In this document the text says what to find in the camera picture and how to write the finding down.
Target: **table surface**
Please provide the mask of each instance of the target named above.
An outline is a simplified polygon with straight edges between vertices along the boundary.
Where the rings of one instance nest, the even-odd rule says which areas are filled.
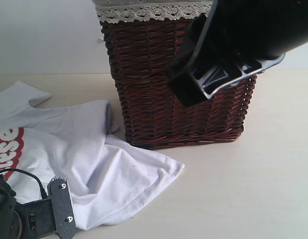
[[[109,75],[0,76],[0,91],[17,80],[52,93],[43,108],[110,99],[123,128]],[[248,112],[234,143],[160,150],[185,163],[180,177],[127,222],[75,239],[308,239],[308,70],[260,75]]]

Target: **white wall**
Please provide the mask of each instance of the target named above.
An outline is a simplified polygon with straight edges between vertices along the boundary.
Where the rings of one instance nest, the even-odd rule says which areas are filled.
[[[0,75],[109,73],[91,0],[0,0]],[[308,44],[275,69],[308,68]]]

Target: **red print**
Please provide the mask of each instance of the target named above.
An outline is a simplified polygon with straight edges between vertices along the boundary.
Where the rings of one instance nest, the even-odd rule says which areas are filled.
[[[24,128],[0,131],[0,170],[16,168],[22,155]],[[6,172],[7,180],[13,172]]]

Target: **black cable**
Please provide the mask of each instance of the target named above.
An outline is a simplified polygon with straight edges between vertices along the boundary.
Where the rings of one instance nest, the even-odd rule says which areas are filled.
[[[48,195],[46,194],[40,179],[37,176],[33,175],[32,173],[29,173],[27,171],[24,171],[22,169],[17,169],[17,168],[7,168],[7,169],[0,170],[0,174],[4,173],[4,172],[8,172],[8,171],[14,171],[14,172],[23,173],[23,174],[26,174],[26,175],[34,178],[38,182],[38,184],[39,184],[42,199],[48,197]]]

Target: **black device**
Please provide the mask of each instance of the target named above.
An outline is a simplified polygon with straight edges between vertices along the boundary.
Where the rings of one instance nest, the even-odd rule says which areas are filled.
[[[167,69],[168,85],[186,106],[279,64],[308,42],[308,0],[214,0],[187,29]]]
[[[20,204],[2,173],[17,171],[33,177],[39,184],[42,200]],[[65,178],[55,177],[48,184],[48,195],[33,174],[19,169],[0,171],[0,239],[39,239],[57,234],[71,239],[76,233],[69,186]]]

